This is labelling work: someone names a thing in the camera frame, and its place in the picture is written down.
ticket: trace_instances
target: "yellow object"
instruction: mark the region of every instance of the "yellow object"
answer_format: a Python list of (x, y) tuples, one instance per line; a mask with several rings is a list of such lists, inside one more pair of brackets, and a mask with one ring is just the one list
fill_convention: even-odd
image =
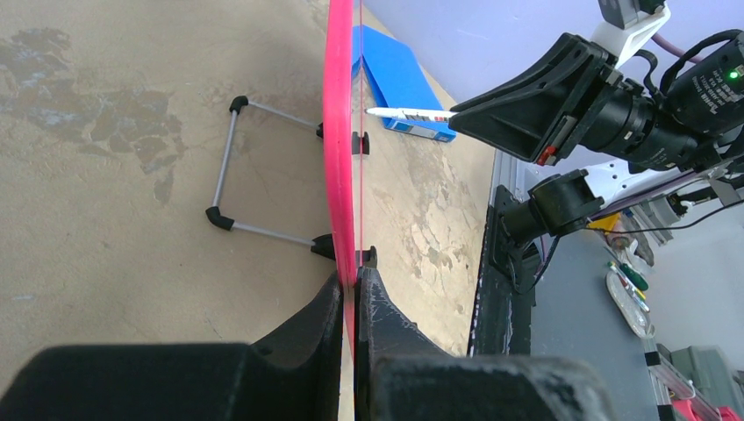
[(612, 231), (612, 228), (615, 227), (615, 224), (617, 224), (619, 220), (620, 220), (620, 214), (613, 213), (609, 217), (604, 217), (602, 219), (592, 222), (591, 224), (589, 224), (589, 228)]

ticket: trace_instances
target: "metal bracket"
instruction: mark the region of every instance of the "metal bracket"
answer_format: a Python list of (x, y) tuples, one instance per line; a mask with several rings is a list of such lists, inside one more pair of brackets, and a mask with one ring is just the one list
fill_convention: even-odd
[(638, 53), (638, 50), (643, 48), (651, 37), (672, 17), (668, 5), (657, 8), (653, 15), (644, 12), (640, 14), (645, 15), (645, 17), (626, 29), (620, 29), (609, 22), (602, 22), (591, 35), (593, 42), (618, 58), (616, 68), (622, 66), (634, 54)]

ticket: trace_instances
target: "black cable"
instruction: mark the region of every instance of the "black cable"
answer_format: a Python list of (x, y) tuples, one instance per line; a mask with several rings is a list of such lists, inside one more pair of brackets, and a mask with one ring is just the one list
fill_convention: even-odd
[(648, 93), (651, 95), (654, 101), (656, 101), (656, 106), (661, 107), (662, 103), (664, 102), (664, 97), (659, 89), (656, 88), (656, 85), (654, 85), (654, 81), (651, 80), (651, 74), (654, 73), (654, 70), (656, 70), (656, 67), (659, 65), (659, 61), (656, 59), (656, 56), (648, 50), (638, 50), (637, 52), (635, 52), (635, 54), (633, 54), (633, 57), (641, 57), (642, 59), (648, 61), (649, 69), (648, 73), (646, 73), (646, 76), (643, 78), (643, 86), (646, 87)]
[[(705, 216), (697, 219), (695, 222), (693, 222), (691, 224), (687, 224), (687, 225), (682, 225), (682, 226), (670, 226), (670, 227), (665, 227), (665, 228), (648, 228), (648, 229), (645, 229), (645, 230), (632, 230), (632, 231), (610, 231), (610, 230), (606, 230), (606, 229), (603, 229), (603, 228), (589, 228), (587, 226), (587, 227), (584, 227), (584, 230), (596, 231), (596, 232), (603, 232), (605, 234), (635, 234), (637, 232), (679, 231), (679, 230), (684, 230), (684, 229), (690, 228), (692, 226), (695, 226), (695, 225), (697, 225), (697, 224), (705, 221), (707, 218), (710, 218), (710, 217), (712, 217), (713, 215), (715, 215), (715, 214), (717, 214), (719, 212), (725, 211), (726, 209), (729, 209), (729, 208), (733, 208), (737, 204), (742, 204), (742, 203), (744, 203), (744, 199), (738, 200), (738, 201), (736, 201), (734, 203), (727, 204), (726, 206), (721, 206), (720, 208), (718, 208), (718, 209), (716, 209), (716, 210), (708, 213), (707, 215), (705, 215)], [(513, 260), (512, 260), (512, 257), (509, 256), (509, 265), (510, 265), (510, 272), (511, 272), (511, 287), (514, 289), (514, 292), (516, 292), (517, 295), (523, 296), (524, 294), (527, 294), (530, 291), (532, 291), (534, 289), (534, 287), (537, 286), (538, 282), (540, 282), (540, 279), (542, 279), (542, 276), (547, 271), (547, 267), (550, 265), (550, 261), (553, 259), (553, 254), (555, 253), (555, 249), (558, 247), (558, 240), (559, 239), (561, 239), (561, 237), (556, 237), (553, 240), (553, 244), (550, 245), (550, 250), (548, 250), (548, 252), (547, 252), (547, 256), (545, 257), (545, 261), (543, 261), (543, 263), (542, 263), (542, 268), (540, 269), (540, 272), (535, 275), (535, 281), (533, 282), (533, 285), (530, 287), (530, 289), (528, 289), (527, 291), (521, 291), (517, 287), (517, 279), (516, 279), (516, 274), (514, 273)]]
[(704, 48), (718, 44), (719, 42), (735, 39), (737, 36), (739, 36), (740, 33), (741, 30), (739, 29), (730, 29), (728, 31), (714, 33), (710, 37), (698, 42), (693, 48), (688, 50), (687, 53), (683, 54), (682, 57), (675, 61), (675, 63), (671, 65), (671, 67), (668, 68), (666, 72), (664, 72), (661, 84), (662, 94), (667, 95), (667, 92), (669, 92), (669, 88), (671, 88), (672, 86), (672, 82), (674, 82), (674, 80), (676, 79), (676, 75), (679, 73), (680, 70), (682, 70), (685, 63), (687, 63), (687, 60), (700, 54), (700, 52), (703, 51)]
[(545, 260), (542, 262), (542, 266), (540, 267), (540, 272), (538, 272), (535, 275), (535, 281), (533, 282), (533, 285), (528, 289), (527, 291), (520, 291), (517, 287), (517, 279), (516, 275), (514, 274), (514, 265), (512, 263), (512, 256), (509, 255), (509, 266), (510, 266), (510, 272), (511, 272), (511, 287), (514, 289), (514, 292), (517, 293), (519, 296), (523, 296), (524, 294), (529, 293), (534, 289), (535, 286), (537, 286), (537, 283), (540, 282), (540, 278), (545, 274), (545, 271), (547, 270), (547, 266), (550, 264), (550, 261), (553, 259), (553, 253), (555, 253), (555, 248), (558, 247), (558, 240), (561, 239), (561, 237), (555, 237), (553, 240), (553, 244), (550, 245), (550, 249), (547, 251), (547, 256), (545, 256)]
[(684, 230), (684, 229), (690, 228), (690, 227), (692, 227), (692, 226), (695, 226), (695, 225), (697, 225), (697, 224), (699, 224), (699, 223), (701, 223), (701, 222), (705, 221), (705, 220), (706, 220), (707, 218), (710, 218), (710, 217), (712, 217), (713, 215), (715, 215), (715, 214), (717, 214), (717, 213), (719, 213), (719, 212), (721, 212), (721, 211), (725, 211), (726, 209), (729, 209), (729, 208), (733, 208), (733, 207), (734, 207), (734, 206), (736, 206), (737, 204), (742, 204), (742, 203), (744, 203), (744, 199), (742, 199), (742, 200), (737, 200), (737, 201), (736, 201), (736, 202), (734, 202), (734, 203), (729, 203), (729, 204), (727, 204), (726, 206), (721, 206), (720, 208), (718, 208), (718, 209), (716, 209), (716, 210), (712, 211), (711, 213), (709, 213), (709, 214), (707, 214), (707, 215), (705, 215), (705, 216), (701, 217), (700, 219), (696, 220), (695, 222), (693, 222), (693, 223), (691, 223), (691, 224), (687, 224), (687, 225), (681, 225), (681, 226), (668, 226), (668, 227), (663, 227), (663, 228), (647, 228), (647, 229), (645, 229), (645, 230), (632, 230), (632, 231), (610, 231), (610, 230), (606, 230), (606, 229), (604, 229), (604, 228), (589, 228), (589, 227), (587, 226), (587, 227), (584, 227), (584, 230), (589, 230), (589, 231), (597, 231), (597, 232), (603, 232), (603, 233), (605, 233), (605, 234), (635, 234), (635, 233), (637, 233), (637, 232), (653, 232), (653, 231), (679, 231), (679, 230)]

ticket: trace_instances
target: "gray metal rod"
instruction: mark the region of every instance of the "gray metal rod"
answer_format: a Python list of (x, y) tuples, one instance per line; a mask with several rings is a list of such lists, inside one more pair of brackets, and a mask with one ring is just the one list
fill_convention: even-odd
[(262, 109), (264, 111), (268, 111), (268, 112), (274, 113), (277, 116), (281, 116), (281, 117), (287, 118), (288, 120), (292, 120), (295, 123), (299, 123), (300, 125), (306, 125), (306, 126), (310, 127), (312, 130), (315, 130), (315, 129), (318, 128), (318, 125), (317, 124), (311, 123), (311, 122), (309, 122), (307, 120), (302, 120), (301, 118), (297, 118), (295, 116), (292, 116), (290, 114), (287, 114), (284, 111), (279, 111), (276, 108), (269, 107), (268, 105), (264, 105), (262, 103), (254, 103), (254, 102), (251, 102), (249, 105), (253, 105), (256, 108), (260, 108), (260, 109)]
[(274, 237), (275, 239), (285, 239), (293, 243), (302, 244), (303, 246), (310, 246), (310, 247), (315, 246), (315, 242), (312, 240), (292, 237), (291, 235), (282, 234), (281, 232), (266, 230), (266, 229), (263, 229), (263, 228), (260, 228), (254, 225), (248, 225), (248, 224), (242, 224), (240, 222), (236, 222), (232, 224), (232, 228), (236, 228), (238, 230), (243, 230), (243, 231), (248, 231), (248, 232), (255, 232), (256, 234), (263, 234), (269, 237)]
[(219, 169), (219, 178), (217, 179), (217, 190), (214, 192), (212, 206), (219, 206), (219, 198), (222, 196), (222, 188), (225, 185), (225, 174), (227, 173), (227, 162), (230, 160), (230, 151), (233, 149), (233, 137), (235, 135), (235, 120), (238, 119), (238, 112), (232, 112), (230, 119), (230, 131), (227, 132), (227, 144), (225, 145), (225, 154), (222, 156), (222, 168)]

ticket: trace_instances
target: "gray wall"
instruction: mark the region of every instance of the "gray wall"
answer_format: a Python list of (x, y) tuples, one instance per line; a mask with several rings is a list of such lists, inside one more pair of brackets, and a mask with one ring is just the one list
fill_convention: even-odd
[[(741, 0), (671, 3), (672, 19), (661, 33), (682, 49), (713, 32), (744, 28)], [(596, 0), (367, 0), (364, 4), (394, 36), (411, 46), (421, 65), (457, 101), (518, 75), (563, 32), (588, 38), (601, 19)], [(659, 57), (661, 70), (674, 61), (652, 43), (647, 49)], [(638, 78), (647, 65), (635, 59), (622, 70)], [(657, 81), (661, 73), (657, 70)], [(564, 172), (605, 159), (577, 150), (554, 170)], [(720, 344), (739, 369), (744, 368), (742, 221), (744, 207), (676, 234), (671, 245), (657, 250), (649, 295), (659, 337), (668, 346)]]
[[(696, 206), (677, 225), (719, 207), (719, 201)], [(648, 278), (657, 340), (672, 350), (718, 345), (744, 370), (744, 205), (673, 235), (655, 247)]]

